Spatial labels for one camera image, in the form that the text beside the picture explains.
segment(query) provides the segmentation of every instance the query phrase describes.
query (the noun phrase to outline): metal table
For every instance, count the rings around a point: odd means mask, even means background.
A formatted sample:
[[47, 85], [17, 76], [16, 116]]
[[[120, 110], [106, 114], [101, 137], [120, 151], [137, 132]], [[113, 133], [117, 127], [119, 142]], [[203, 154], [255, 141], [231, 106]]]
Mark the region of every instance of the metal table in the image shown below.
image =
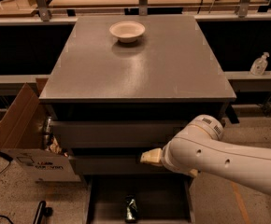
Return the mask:
[[[118, 21], [138, 21], [146, 32], [135, 43], [122, 44], [108, 30]], [[120, 180], [113, 185], [120, 187], [117, 193], [133, 190], [140, 197], [147, 189], [142, 192], [137, 187], [149, 183], [141, 178], [152, 178], [153, 183], [162, 176], [184, 183], [186, 204], [182, 206], [187, 214], [173, 215], [165, 223], [194, 222], [188, 194], [191, 181], [184, 182], [165, 168], [140, 164], [140, 154], [165, 145], [201, 113], [221, 118], [234, 99], [235, 93], [194, 17], [183, 15], [78, 18], [40, 96], [52, 115], [53, 134], [71, 154], [76, 174], [85, 179], [100, 176], [98, 187], [104, 187], [104, 176], [108, 183]], [[140, 184], [130, 183], [130, 175]], [[166, 185], [158, 191], [182, 196]], [[93, 197], [94, 210], [100, 210], [101, 199], [97, 194]], [[118, 199], [108, 200], [109, 208], [121, 206]], [[159, 201], [154, 207], [143, 204], [150, 208], [145, 213], [155, 212], [158, 205]], [[115, 219], [107, 221], [122, 222], [117, 217], [123, 213], [116, 210], [107, 217], [104, 212], [88, 217], [90, 208], [85, 219], [99, 223], [109, 217]], [[138, 223], [160, 223], [160, 218], [144, 216]]]

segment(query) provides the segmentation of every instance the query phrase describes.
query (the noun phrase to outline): gray tabletop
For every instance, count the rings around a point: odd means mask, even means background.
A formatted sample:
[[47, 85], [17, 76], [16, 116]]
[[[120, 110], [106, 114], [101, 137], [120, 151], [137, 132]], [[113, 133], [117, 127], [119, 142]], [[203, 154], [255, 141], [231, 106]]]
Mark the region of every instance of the gray tabletop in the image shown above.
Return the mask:
[[[122, 44], [109, 32], [138, 21], [146, 32]], [[228, 102], [235, 93], [193, 16], [78, 18], [42, 103]]]

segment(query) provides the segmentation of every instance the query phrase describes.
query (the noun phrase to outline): orange line on floor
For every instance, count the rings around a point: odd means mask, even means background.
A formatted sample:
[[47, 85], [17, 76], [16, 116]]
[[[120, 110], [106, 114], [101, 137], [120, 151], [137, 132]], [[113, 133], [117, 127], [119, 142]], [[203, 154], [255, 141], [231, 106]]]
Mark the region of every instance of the orange line on floor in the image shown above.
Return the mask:
[[250, 224], [250, 218], [249, 218], [244, 200], [242, 199], [242, 196], [239, 192], [238, 185], [234, 182], [231, 182], [231, 186], [232, 186], [233, 192], [235, 193], [237, 205], [239, 207], [241, 216], [244, 218], [245, 224]]

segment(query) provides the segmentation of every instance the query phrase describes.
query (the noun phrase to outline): white bottle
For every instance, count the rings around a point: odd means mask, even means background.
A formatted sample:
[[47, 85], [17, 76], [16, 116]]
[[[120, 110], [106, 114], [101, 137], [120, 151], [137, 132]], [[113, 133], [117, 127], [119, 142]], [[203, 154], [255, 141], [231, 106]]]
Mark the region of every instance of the white bottle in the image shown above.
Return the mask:
[[250, 69], [250, 72], [255, 75], [255, 76], [261, 76], [264, 74], [264, 71], [267, 67], [267, 60], [266, 58], [269, 57], [269, 53], [268, 52], [264, 52], [264, 54], [262, 55], [261, 58], [258, 58], [255, 60], [255, 62], [253, 63], [253, 66]]

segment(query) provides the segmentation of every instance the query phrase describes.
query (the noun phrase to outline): black tool on floor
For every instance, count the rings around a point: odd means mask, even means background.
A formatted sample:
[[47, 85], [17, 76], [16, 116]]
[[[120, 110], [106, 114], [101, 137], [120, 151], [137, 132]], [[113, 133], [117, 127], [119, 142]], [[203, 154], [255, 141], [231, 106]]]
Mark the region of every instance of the black tool on floor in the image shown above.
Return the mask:
[[46, 202], [41, 201], [36, 209], [36, 215], [33, 224], [41, 224], [42, 217], [50, 217], [52, 215], [52, 208], [46, 207]]

